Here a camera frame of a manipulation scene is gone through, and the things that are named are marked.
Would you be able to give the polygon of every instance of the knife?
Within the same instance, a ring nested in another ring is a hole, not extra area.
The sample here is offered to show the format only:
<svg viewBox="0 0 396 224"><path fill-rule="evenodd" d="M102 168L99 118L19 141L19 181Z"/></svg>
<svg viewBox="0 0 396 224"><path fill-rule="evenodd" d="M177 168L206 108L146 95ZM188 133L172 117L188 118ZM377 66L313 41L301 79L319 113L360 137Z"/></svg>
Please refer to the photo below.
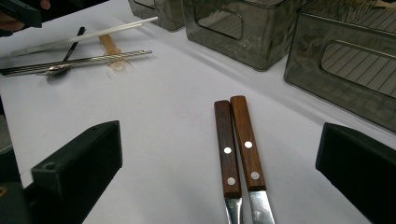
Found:
<svg viewBox="0 0 396 224"><path fill-rule="evenodd" d="M233 120L230 102L215 102L216 127L224 202L229 224L242 224L242 190L233 138Z"/></svg>
<svg viewBox="0 0 396 224"><path fill-rule="evenodd" d="M233 123L244 167L247 191L254 224L275 224L265 187L245 96L231 98Z"/></svg>

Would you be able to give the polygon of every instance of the white tablecloth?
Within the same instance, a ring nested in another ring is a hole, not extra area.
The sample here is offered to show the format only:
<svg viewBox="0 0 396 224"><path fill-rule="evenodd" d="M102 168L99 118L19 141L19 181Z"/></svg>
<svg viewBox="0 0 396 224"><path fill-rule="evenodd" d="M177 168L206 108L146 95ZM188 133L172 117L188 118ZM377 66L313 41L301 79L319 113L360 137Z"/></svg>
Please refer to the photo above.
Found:
<svg viewBox="0 0 396 224"><path fill-rule="evenodd" d="M138 20L126 0L111 0L46 22L0 38L0 67L61 61L69 45L8 55L72 37L80 26L92 33ZM122 51L153 54L132 59L121 74L96 65L59 78L0 77L24 186L30 169L52 152L93 125L119 120L123 167L84 223L226 223L213 104L245 95L276 223L369 223L315 169L322 126L341 124L390 147L393 133L286 84L286 57L256 72L190 42L184 29L169 33L151 23L112 37ZM90 39L70 60L103 53L98 38Z"/></svg>

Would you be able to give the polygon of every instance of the person's hand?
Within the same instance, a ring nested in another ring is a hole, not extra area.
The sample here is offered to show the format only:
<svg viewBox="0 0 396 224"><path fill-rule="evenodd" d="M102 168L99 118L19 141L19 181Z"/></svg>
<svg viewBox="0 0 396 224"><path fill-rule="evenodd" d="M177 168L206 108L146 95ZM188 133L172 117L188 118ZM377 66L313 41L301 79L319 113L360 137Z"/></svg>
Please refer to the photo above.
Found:
<svg viewBox="0 0 396 224"><path fill-rule="evenodd" d="M44 9L50 9L50 0L41 0L40 6ZM6 13L0 10L0 30L5 31L19 31L23 27L23 23L9 17Z"/></svg>

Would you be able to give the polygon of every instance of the knife handle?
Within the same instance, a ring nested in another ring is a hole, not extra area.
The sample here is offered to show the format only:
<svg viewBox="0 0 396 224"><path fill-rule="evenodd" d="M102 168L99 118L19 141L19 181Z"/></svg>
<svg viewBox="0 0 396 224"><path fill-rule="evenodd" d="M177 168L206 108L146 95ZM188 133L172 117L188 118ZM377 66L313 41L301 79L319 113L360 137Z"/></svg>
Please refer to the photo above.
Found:
<svg viewBox="0 0 396 224"><path fill-rule="evenodd" d="M233 138L233 120L228 101L215 102L222 186L225 198L241 198L242 190Z"/></svg>
<svg viewBox="0 0 396 224"><path fill-rule="evenodd" d="M236 138L242 164L244 166L247 189L249 191L266 190L264 174L262 172L259 152L257 150L245 96L232 97L231 106L233 110L233 123L236 130Z"/></svg>

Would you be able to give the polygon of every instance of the white stick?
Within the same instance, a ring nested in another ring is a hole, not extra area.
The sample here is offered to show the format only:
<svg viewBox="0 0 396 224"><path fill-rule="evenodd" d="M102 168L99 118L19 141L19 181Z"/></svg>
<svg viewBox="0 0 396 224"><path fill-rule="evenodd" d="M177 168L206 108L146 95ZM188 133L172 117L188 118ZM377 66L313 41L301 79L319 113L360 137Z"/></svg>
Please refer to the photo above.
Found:
<svg viewBox="0 0 396 224"><path fill-rule="evenodd" d="M143 25L143 22L156 21L156 20L158 20L158 17L153 17L153 18L149 18L149 19L146 19L146 20L142 20L142 21L136 21L136 22L124 24L124 25L121 25L121 26L112 27L112 28L109 28L109 29L106 29L106 30L102 30L102 31L98 31L98 32L95 32L95 33L92 33L92 34L78 35L78 36L74 36L74 37L67 38L67 39L64 39L64 40L55 41L55 42L52 42L52 43L48 43L48 44L32 47L32 48L29 48L29 49L19 49L19 50L12 51L11 52L11 56L15 57L15 56L21 56L21 55L24 55L24 54L38 52L38 51L42 51L42 50L46 50L46 49L53 49L53 48L58 47L58 46L63 45L63 44L70 44L70 43L78 42L78 41L81 41L81 40L86 40L86 39L91 39L91 38L94 38L94 37L98 37L98 36L101 36L101 35L108 35L108 34L116 33L116 32L119 32L119 31L132 29L132 28L139 27L139 26Z"/></svg>

